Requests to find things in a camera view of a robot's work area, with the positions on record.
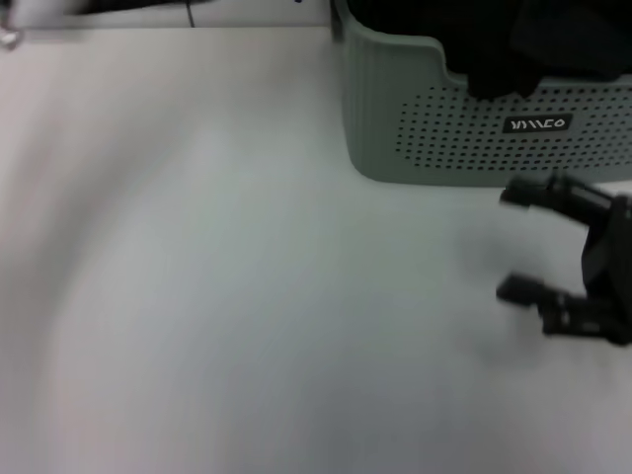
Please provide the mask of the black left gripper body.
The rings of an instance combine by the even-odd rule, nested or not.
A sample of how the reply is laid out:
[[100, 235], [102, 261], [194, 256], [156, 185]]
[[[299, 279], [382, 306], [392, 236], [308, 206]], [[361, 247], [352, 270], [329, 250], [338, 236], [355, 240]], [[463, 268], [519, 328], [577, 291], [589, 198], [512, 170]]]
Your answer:
[[79, 1], [75, 7], [71, 8], [71, 12], [77, 15], [95, 15], [165, 5], [191, 6], [200, 3], [205, 3], [205, 0], [86, 0]]

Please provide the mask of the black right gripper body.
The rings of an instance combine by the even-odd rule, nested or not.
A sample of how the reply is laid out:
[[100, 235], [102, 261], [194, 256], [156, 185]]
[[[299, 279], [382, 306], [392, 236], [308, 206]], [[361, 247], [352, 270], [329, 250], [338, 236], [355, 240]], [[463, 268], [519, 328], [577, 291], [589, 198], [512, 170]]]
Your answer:
[[589, 226], [582, 252], [587, 295], [608, 304], [597, 317], [616, 346], [631, 344], [631, 196], [618, 195]]

